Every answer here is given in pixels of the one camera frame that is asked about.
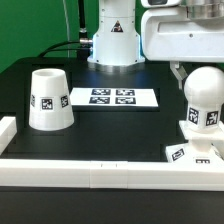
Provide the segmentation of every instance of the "white paper sheet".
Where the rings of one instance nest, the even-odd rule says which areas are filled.
[[[74,106],[158,107],[153,89],[73,88],[70,99]]]

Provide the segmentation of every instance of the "black cable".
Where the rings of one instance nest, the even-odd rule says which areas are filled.
[[[77,51],[77,50],[90,50],[90,49],[89,48],[49,49],[39,54],[38,57],[43,58],[47,53],[54,51]]]
[[[79,25],[80,28],[86,28],[84,1],[78,0],[79,4]]]
[[[47,52],[47,51],[49,51],[49,50],[52,50],[52,49],[55,49],[55,48],[57,48],[57,47],[61,47],[61,46],[65,46],[65,45],[69,45],[69,44],[79,44],[80,42],[79,41],[64,41],[64,42],[61,42],[61,43],[58,43],[58,44],[54,44],[54,45],[52,45],[52,46],[50,46],[49,48],[47,48],[45,51],[43,51],[42,53],[40,53],[39,55],[38,55],[38,57],[43,57],[46,53],[45,52]]]
[[[79,37],[87,38],[84,0],[78,0],[78,7],[79,7],[79,27],[80,27]]]
[[[65,46],[65,45],[68,45],[68,44],[79,44],[79,43],[80,43],[79,40],[64,41],[64,42],[61,42],[61,43],[54,44],[54,45],[50,46],[49,48],[47,48],[47,50],[51,50],[51,49],[54,49],[56,47],[61,47],[61,46]]]

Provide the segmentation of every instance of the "white block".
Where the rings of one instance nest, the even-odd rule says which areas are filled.
[[[0,121],[0,154],[2,154],[16,133],[16,118],[3,117]]]
[[[0,186],[89,188],[90,162],[0,160]]]
[[[129,163],[128,188],[224,191],[224,165]]]
[[[127,188],[128,162],[92,162],[91,188]]]

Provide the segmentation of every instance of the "white cylinder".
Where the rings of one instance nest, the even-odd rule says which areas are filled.
[[[32,73],[29,125],[55,131],[74,123],[66,75],[60,69],[40,69]]]
[[[184,92],[188,127],[200,133],[215,131],[224,102],[224,73],[209,66],[196,69],[189,75]]]

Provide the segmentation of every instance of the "sticker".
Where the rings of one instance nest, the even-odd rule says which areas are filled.
[[[206,126],[215,125],[218,123],[218,111],[207,113]]]
[[[172,155],[173,161],[180,159],[182,156],[184,156],[184,150],[180,149]]]
[[[110,95],[110,93],[111,93],[111,90],[110,89],[93,89],[92,90],[92,95],[103,95],[103,96],[105,96],[105,95]]]
[[[116,22],[116,24],[114,25],[111,32],[114,32],[114,33],[123,33],[124,32],[119,21]]]
[[[193,108],[189,108],[188,120],[194,124],[198,124],[199,111]]]
[[[61,106],[62,106],[62,108],[68,106],[68,104],[69,104],[68,103],[68,96],[66,95],[66,96],[61,97]]]
[[[91,97],[90,104],[109,104],[110,97]]]
[[[195,159],[195,162],[198,164],[210,164],[210,159]]]
[[[117,96],[134,96],[135,95],[135,91],[130,89],[117,89],[116,90],[116,95]]]
[[[53,99],[41,100],[42,110],[53,110]]]
[[[136,104],[134,97],[116,97],[116,104]]]
[[[31,102],[30,104],[35,107],[35,96],[34,95],[31,95]]]

